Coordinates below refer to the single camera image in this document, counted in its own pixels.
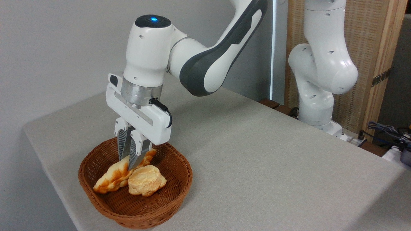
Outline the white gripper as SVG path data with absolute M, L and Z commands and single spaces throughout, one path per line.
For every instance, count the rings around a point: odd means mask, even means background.
M 128 169 L 132 170 L 144 159 L 152 143 L 160 145 L 169 141 L 170 116 L 155 105 L 136 108 L 125 101 L 120 94 L 122 77 L 109 74 L 108 81 L 107 105 L 120 116 L 114 130 L 118 157 L 122 160 L 129 156 Z

